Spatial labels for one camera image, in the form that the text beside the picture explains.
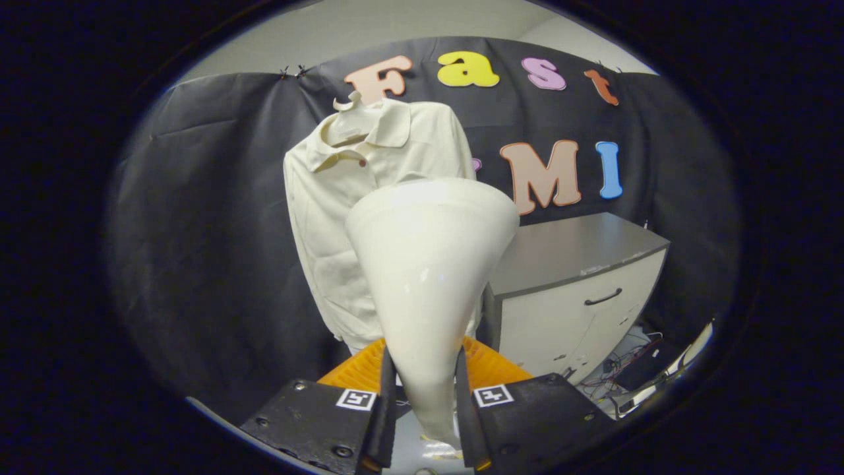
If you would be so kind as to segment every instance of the white polo shirt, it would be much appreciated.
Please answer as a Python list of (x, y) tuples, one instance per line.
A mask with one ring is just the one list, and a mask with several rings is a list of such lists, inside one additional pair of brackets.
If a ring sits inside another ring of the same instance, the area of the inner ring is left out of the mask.
[[(466, 135), (449, 106), (385, 98), (368, 107), (381, 114), (365, 139), (327, 144), (322, 131), (333, 114), (284, 157), (290, 223), (305, 278), (322, 320), (352, 353), (384, 335), (344, 230), (349, 211), (408, 173), (475, 179)], [(478, 303), (467, 335), (477, 328), (479, 311)]]

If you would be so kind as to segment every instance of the letter i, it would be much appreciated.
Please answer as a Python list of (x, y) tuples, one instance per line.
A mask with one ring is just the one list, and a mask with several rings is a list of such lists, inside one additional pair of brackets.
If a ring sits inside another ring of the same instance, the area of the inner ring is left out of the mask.
[(619, 146), (614, 142), (598, 142), (595, 150), (601, 154), (603, 166), (603, 188), (601, 198), (613, 199), (621, 196), (621, 184), (619, 183)]

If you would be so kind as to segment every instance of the shirt collar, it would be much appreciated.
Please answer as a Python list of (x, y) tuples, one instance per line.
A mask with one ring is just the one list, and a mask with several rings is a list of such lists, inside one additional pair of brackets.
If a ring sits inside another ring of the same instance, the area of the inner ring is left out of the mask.
[[(410, 105), (384, 98), (368, 107), (380, 107), (381, 116), (366, 136), (366, 143), (381, 147), (404, 146), (410, 136)], [(348, 147), (334, 148), (322, 140), (322, 130), (334, 120), (336, 115), (332, 114), (323, 119), (308, 136), (306, 164), (311, 172), (325, 163), (328, 157), (348, 149)]]

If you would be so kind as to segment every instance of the letter m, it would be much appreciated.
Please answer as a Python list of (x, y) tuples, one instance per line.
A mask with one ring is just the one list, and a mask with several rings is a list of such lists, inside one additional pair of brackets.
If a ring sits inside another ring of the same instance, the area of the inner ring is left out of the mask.
[(519, 142), (505, 145), (501, 148), (501, 156), (510, 162), (513, 173), (513, 201), (520, 216), (531, 213), (536, 209), (536, 203), (530, 197), (529, 189), (543, 208), (551, 202), (554, 188), (554, 204), (557, 206), (572, 205), (581, 200), (580, 190), (577, 189), (577, 142), (574, 140), (558, 140), (551, 151), (551, 158), (546, 167), (536, 150), (530, 144)]

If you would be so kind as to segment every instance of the black metal plate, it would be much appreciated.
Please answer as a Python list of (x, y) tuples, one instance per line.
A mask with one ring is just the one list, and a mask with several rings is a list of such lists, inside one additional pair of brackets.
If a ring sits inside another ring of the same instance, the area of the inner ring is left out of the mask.
[(381, 394), (373, 411), (372, 426), (366, 442), (366, 455), (382, 467), (390, 467), (392, 442), (396, 438), (396, 368), (389, 348), (381, 358)]
[(558, 374), (505, 387), (512, 402), (479, 407), (473, 395), (493, 473), (544, 472), (570, 461), (613, 427), (610, 417)]
[(290, 381), (241, 429), (315, 467), (354, 475), (379, 401), (375, 395), (362, 395), (349, 401), (361, 401), (366, 406), (369, 397), (375, 398), (368, 410), (339, 407), (345, 391), (300, 379)]
[(469, 389), (466, 350), (460, 348), (457, 355), (457, 426), (460, 430), (460, 445), (463, 447), (463, 465), (477, 467), (489, 460), (484, 443), (484, 432), (478, 419), (478, 408), (472, 403)]

